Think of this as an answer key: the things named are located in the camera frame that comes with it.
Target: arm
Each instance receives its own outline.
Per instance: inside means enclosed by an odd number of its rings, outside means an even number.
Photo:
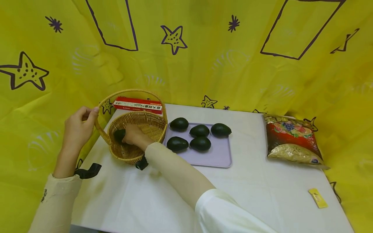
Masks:
[[[98,108],[81,107],[65,121],[62,149],[49,175],[29,233],[68,233],[74,201],[82,180],[74,175],[80,150],[89,140]]]
[[[126,126],[122,140],[145,151],[149,164],[159,170],[166,180],[192,207],[203,232],[276,233],[271,227],[242,209],[225,192],[211,182],[183,158],[144,135],[136,125]]]
[[[162,144],[155,143],[136,125],[126,126],[123,142],[134,144],[145,151],[148,163],[163,174],[181,198],[193,209],[204,192],[215,188],[197,169]]]

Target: basket handle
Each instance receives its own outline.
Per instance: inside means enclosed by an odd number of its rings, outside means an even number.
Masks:
[[[154,93],[154,92],[151,92],[151,91],[147,91],[147,90],[144,90],[144,89],[138,89],[138,88],[133,88],[133,89],[127,89],[127,90],[122,90],[122,91],[117,91],[111,95],[109,95],[108,97],[106,97],[103,101],[100,102],[100,104],[98,105],[98,108],[101,108],[101,106],[107,101],[109,100],[110,98],[112,98],[113,96],[116,96],[116,95],[119,95],[121,93],[125,93],[125,92],[144,92],[144,93],[148,93],[154,97],[156,97],[159,102],[161,102],[161,105],[162,105],[162,109],[163,109],[163,118],[166,120],[166,124],[167,124],[167,113],[166,113],[166,106],[164,105],[163,101]],[[95,121],[95,127],[96,129],[100,132],[100,135],[102,136],[102,138],[105,140],[105,142],[110,145],[110,137],[109,135],[101,128],[100,124],[98,123],[98,118],[96,119]]]

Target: small yellow item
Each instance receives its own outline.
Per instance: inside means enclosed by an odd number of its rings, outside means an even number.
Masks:
[[[327,203],[325,202],[324,198],[320,195],[317,189],[309,189],[308,192],[312,195],[319,209],[327,207]]]

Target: purple tray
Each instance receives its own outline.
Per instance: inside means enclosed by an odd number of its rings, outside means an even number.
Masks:
[[[188,141],[192,141],[193,137],[189,134],[191,128],[196,125],[206,125],[210,134],[207,138],[211,141],[211,148],[206,152],[198,152],[192,148],[187,148],[177,154],[185,159],[191,165],[208,166],[208,167],[223,167],[228,168],[232,165],[231,147],[229,145],[229,137],[216,138],[211,134],[211,126],[209,124],[189,123],[186,131],[178,132],[173,131],[170,124],[167,127],[166,135],[163,144],[166,146],[167,141],[172,137],[180,137]]]

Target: white tablecloth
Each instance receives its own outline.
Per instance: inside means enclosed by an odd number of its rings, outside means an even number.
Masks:
[[[224,123],[232,129],[233,165],[196,169],[276,231],[353,232],[321,170],[266,158],[261,114],[173,104],[167,104],[166,109],[169,122],[185,117],[189,122]],[[117,110],[110,122],[125,112]],[[155,169],[140,171],[115,159],[102,137],[82,168],[88,169],[92,163],[102,168],[96,177],[83,181],[72,224],[113,233],[200,231],[194,211]],[[307,192],[310,188],[319,190],[328,208],[318,209]]]

